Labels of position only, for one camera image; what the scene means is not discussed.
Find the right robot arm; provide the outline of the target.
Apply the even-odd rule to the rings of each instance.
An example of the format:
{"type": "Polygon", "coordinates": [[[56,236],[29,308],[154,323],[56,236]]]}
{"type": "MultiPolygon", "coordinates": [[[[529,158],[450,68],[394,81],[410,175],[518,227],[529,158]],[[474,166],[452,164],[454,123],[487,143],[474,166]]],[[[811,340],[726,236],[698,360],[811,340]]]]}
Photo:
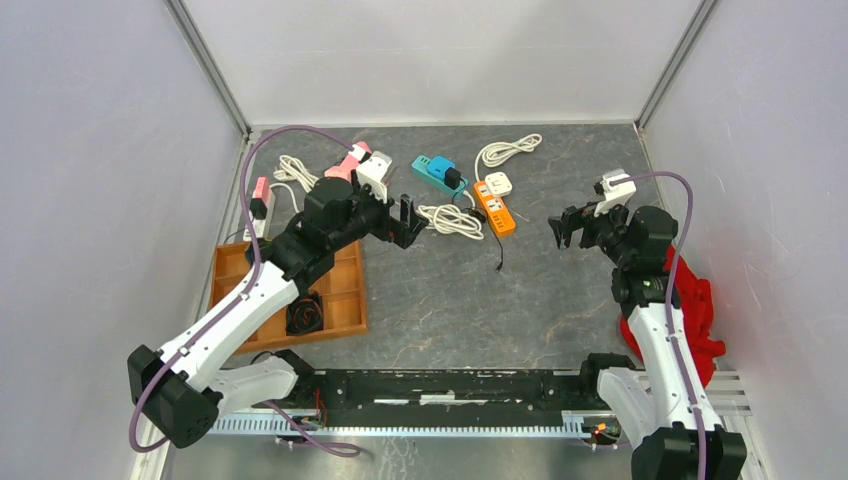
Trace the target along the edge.
{"type": "Polygon", "coordinates": [[[548,224],[560,248],[580,232],[579,245],[599,248],[614,264],[611,291],[633,335],[648,379],[642,385],[625,361],[586,362],[580,400],[608,405],[633,448],[634,479],[738,479],[748,449],[711,405],[688,345],[682,302],[665,262],[678,233],[666,211],[597,202],[571,206],[548,224]]]}

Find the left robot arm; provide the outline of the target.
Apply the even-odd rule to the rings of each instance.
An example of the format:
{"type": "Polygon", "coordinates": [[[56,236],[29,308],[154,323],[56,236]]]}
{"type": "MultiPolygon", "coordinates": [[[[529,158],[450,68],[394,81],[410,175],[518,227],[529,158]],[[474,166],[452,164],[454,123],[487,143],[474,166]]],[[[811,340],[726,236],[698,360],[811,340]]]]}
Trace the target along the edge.
{"type": "Polygon", "coordinates": [[[282,233],[251,242],[245,254],[248,273],[229,294],[160,348],[137,347],[127,359],[134,403],[131,447],[147,453],[163,444],[139,443],[141,418],[155,425],[164,441],[185,448],[236,410],[276,400],[295,408],[306,405],[314,381],[284,358],[237,369],[223,365],[272,315],[306,296],[334,267],[338,251],[368,235],[409,247],[428,221],[408,195],[398,200],[397,218],[391,215],[394,204],[377,184],[319,180],[282,233]]]}

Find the orange power strip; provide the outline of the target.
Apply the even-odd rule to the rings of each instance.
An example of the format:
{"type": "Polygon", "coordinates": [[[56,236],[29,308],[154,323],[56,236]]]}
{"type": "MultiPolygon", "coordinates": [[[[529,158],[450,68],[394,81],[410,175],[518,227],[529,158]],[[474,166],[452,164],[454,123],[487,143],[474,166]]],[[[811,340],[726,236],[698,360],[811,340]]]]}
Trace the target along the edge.
{"type": "Polygon", "coordinates": [[[473,192],[495,236],[499,239],[511,236],[515,232],[516,223],[503,199],[492,194],[484,181],[476,182],[473,192]]]}

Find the black power adapter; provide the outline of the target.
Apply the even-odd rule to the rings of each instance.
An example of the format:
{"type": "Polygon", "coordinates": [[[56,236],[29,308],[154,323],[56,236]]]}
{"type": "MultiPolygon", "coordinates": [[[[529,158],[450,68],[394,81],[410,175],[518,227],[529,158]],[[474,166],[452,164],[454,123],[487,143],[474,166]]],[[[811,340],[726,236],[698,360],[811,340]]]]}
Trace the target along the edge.
{"type": "Polygon", "coordinates": [[[444,172],[443,182],[451,191],[455,191],[463,185],[463,177],[456,168],[449,167],[444,172]]]}

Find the white square plug adapter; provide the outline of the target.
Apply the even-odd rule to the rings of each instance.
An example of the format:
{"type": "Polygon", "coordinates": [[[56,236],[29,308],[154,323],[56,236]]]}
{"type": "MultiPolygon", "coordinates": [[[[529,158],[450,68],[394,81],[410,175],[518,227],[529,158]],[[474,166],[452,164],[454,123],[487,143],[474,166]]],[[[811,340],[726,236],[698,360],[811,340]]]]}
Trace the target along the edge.
{"type": "Polygon", "coordinates": [[[495,197],[504,197],[513,190],[513,184],[504,172],[493,172],[484,177],[488,192],[495,197]]]}

